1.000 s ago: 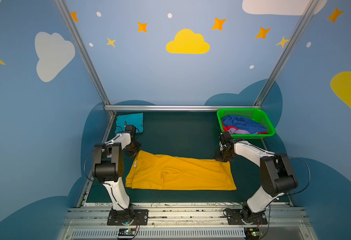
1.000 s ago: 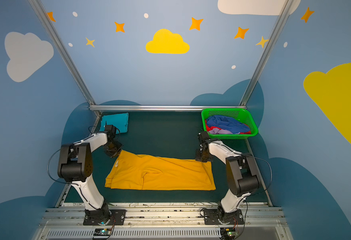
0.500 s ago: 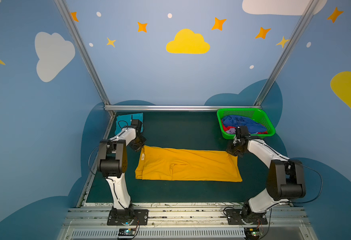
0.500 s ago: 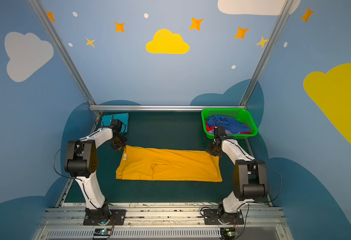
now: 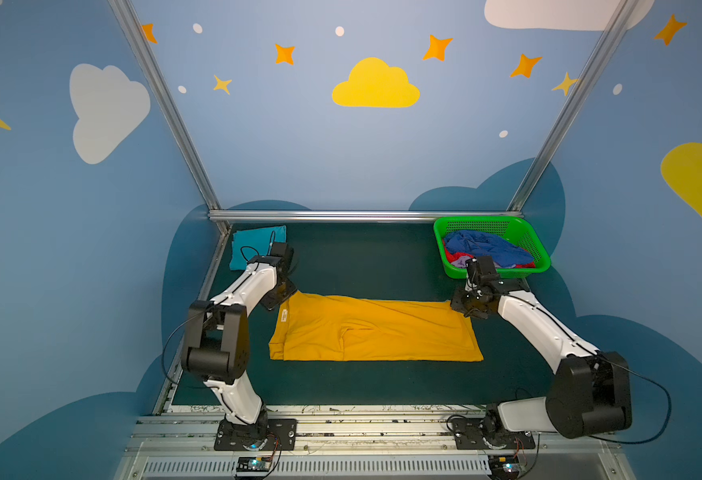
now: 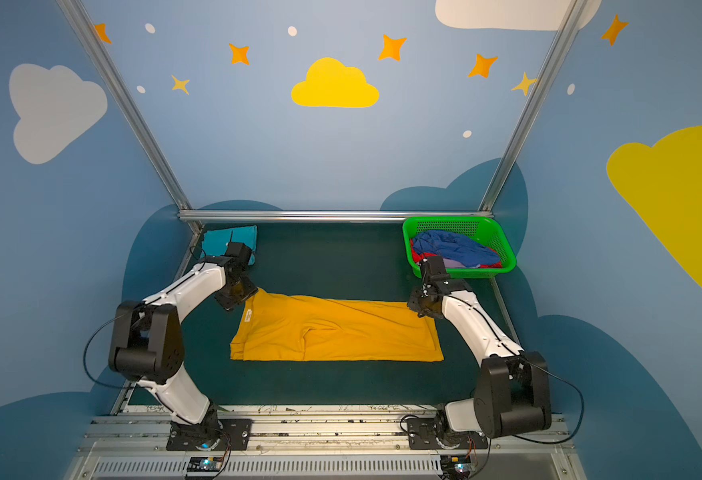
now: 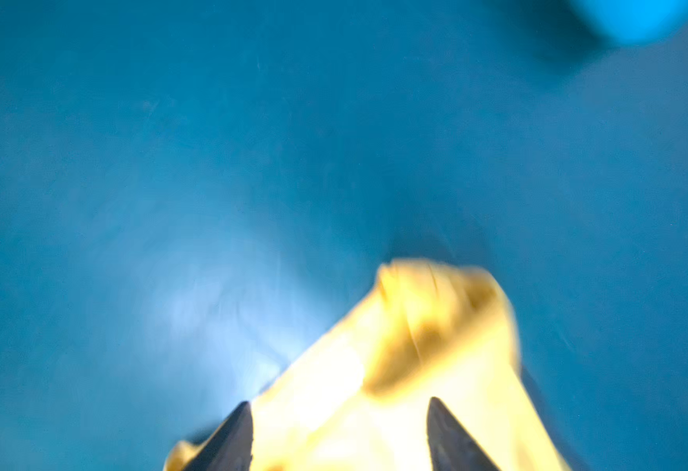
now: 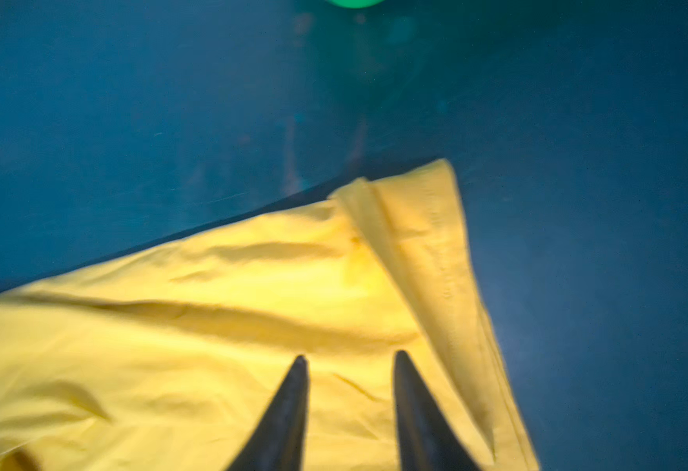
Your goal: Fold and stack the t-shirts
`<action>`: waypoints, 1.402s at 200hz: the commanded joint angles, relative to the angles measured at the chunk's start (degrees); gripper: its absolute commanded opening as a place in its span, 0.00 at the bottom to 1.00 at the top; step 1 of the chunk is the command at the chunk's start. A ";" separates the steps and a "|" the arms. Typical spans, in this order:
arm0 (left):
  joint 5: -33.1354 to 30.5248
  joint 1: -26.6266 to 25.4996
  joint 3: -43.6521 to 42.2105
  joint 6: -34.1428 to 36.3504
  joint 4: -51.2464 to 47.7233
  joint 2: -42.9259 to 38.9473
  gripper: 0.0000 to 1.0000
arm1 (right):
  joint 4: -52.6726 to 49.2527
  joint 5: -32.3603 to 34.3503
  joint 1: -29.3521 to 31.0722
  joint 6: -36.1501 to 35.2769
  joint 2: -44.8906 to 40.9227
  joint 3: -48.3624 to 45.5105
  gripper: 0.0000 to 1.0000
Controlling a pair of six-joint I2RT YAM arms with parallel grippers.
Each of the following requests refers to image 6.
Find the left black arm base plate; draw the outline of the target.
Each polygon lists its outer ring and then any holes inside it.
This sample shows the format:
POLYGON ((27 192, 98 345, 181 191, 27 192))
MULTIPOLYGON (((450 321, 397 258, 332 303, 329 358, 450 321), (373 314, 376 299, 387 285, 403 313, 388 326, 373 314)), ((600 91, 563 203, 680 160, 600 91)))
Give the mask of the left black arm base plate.
POLYGON ((251 427, 252 421, 249 419, 218 419, 205 425, 171 422, 166 449, 184 452, 244 451, 248 447, 251 427))

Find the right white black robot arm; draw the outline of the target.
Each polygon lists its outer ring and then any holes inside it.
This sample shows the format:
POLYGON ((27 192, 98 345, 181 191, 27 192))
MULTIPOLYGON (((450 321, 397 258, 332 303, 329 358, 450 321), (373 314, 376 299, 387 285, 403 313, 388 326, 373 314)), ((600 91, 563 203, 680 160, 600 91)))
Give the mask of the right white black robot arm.
POLYGON ((551 379, 574 385, 551 373, 543 356, 527 351, 502 332, 475 293, 461 278, 451 277, 439 256, 420 264, 422 285, 408 307, 420 317, 443 319, 460 333, 479 366, 469 399, 445 404, 434 420, 436 440, 456 447, 470 434, 488 439, 527 435, 552 424, 551 379))

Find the green plastic laundry basket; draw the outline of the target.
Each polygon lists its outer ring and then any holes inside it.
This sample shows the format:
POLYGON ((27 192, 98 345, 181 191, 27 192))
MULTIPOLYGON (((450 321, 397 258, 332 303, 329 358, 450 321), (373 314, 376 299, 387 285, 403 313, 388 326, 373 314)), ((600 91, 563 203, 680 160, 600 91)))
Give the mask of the green plastic laundry basket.
POLYGON ((495 250, 501 258, 501 268, 490 269, 447 269, 453 278, 479 279, 492 278, 500 273, 508 273, 516 267, 516 258, 501 228, 494 220, 486 217, 415 217, 403 222, 402 231, 406 259, 417 278, 421 278, 420 264, 411 258, 409 240, 427 230, 444 230, 465 235, 478 243, 495 250))

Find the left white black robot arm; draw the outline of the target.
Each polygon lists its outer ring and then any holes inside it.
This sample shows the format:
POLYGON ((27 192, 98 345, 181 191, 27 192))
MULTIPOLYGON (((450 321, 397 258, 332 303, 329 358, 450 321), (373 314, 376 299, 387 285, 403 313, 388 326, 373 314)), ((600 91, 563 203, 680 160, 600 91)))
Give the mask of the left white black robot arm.
POLYGON ((140 301, 125 301, 115 316, 98 327, 112 326, 109 369, 133 388, 149 392, 170 415, 169 451, 215 451, 237 448, 215 403, 203 394, 185 368, 182 323, 208 298, 226 311, 258 292, 248 277, 257 235, 228 235, 203 249, 190 270, 159 292, 140 301))

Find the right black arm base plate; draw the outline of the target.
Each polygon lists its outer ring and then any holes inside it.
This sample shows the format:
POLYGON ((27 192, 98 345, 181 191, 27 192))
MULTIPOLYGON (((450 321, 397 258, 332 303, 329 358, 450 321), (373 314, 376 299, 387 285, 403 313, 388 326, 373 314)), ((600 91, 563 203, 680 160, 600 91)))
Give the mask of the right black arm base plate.
POLYGON ((442 417, 406 415, 399 421, 411 450, 486 450, 488 440, 478 432, 454 431, 442 417))

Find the yellow printed t-shirt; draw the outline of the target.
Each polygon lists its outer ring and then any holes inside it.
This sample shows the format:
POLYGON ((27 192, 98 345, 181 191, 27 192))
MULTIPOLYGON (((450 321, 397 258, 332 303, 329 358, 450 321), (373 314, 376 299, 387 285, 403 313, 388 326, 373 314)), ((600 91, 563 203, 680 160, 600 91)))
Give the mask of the yellow printed t-shirt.
POLYGON ((441 362, 435 321, 404 302, 322 299, 259 291, 230 343, 235 361, 441 362))

